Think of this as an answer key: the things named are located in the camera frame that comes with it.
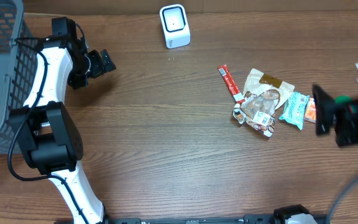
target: white square box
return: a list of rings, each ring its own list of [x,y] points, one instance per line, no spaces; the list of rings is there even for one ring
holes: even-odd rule
[[[185,8],[181,4],[165,6],[160,10],[165,43],[169,49],[190,43],[190,28]]]

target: light blue pouch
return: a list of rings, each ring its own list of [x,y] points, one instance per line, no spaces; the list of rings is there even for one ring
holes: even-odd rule
[[[280,120],[296,125],[300,130],[303,128],[303,117],[305,116],[306,105],[309,102],[309,96],[293,92],[285,102],[284,113],[279,117]]]

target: red package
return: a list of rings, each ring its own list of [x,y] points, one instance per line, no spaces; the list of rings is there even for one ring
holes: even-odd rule
[[[234,100],[237,103],[245,102],[244,96],[241,94],[239,88],[237,87],[236,83],[234,82],[233,77],[231,76],[227,65],[219,66],[218,70],[221,73],[222,78],[223,78],[224,82],[226,83],[227,88],[229,89],[231,95],[234,97]]]

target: orange package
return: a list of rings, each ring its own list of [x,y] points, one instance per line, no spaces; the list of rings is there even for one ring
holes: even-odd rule
[[[316,122],[316,105],[313,98],[309,99],[308,106],[306,107],[305,120],[313,123]]]

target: blurred black object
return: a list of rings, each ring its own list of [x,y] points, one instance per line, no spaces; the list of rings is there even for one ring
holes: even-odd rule
[[[320,86],[313,85],[316,103],[316,134],[327,134],[331,126],[338,146],[358,143],[358,99],[336,102]]]

